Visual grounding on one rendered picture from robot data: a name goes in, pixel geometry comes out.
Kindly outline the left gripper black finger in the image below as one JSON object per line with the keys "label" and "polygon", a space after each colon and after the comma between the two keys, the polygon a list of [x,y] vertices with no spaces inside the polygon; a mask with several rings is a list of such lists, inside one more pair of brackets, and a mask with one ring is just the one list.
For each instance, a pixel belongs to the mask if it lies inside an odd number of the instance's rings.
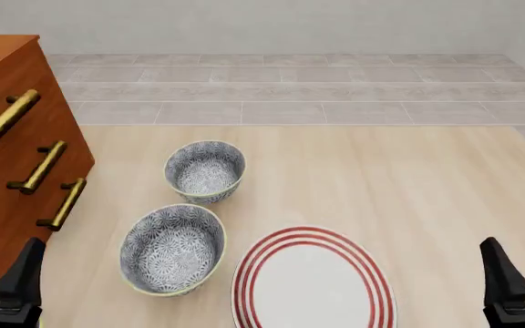
{"label": "left gripper black finger", "polygon": [[19,256],[0,278],[0,308],[41,305],[40,272],[46,244],[36,237],[28,240]]}

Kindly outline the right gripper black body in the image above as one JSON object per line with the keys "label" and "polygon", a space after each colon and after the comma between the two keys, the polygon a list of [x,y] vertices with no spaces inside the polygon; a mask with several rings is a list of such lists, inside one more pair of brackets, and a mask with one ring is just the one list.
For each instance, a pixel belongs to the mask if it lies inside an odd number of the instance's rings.
{"label": "right gripper black body", "polygon": [[483,312],[489,328],[525,328],[525,304],[486,303]]}

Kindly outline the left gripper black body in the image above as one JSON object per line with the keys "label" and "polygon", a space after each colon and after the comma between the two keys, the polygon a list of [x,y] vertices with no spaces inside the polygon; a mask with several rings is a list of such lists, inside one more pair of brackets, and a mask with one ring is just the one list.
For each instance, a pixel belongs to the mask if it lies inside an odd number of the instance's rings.
{"label": "left gripper black body", "polygon": [[0,311],[0,328],[40,328],[39,319],[42,308],[25,305],[19,310]]}

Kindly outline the white plate with red rings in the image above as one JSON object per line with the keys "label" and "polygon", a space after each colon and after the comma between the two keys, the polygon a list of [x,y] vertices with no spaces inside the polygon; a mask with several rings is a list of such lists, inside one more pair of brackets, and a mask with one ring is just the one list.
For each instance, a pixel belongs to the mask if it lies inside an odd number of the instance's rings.
{"label": "white plate with red rings", "polygon": [[394,292],[344,234],[292,226],[261,237],[236,266],[236,328],[397,328]]}

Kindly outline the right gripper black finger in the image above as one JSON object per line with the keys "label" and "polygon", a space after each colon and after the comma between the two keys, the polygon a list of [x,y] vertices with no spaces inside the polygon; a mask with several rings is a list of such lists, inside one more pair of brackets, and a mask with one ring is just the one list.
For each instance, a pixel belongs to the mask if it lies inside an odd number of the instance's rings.
{"label": "right gripper black finger", "polygon": [[488,237],[479,247],[485,278],[484,305],[525,302],[525,278],[510,261],[498,240]]}

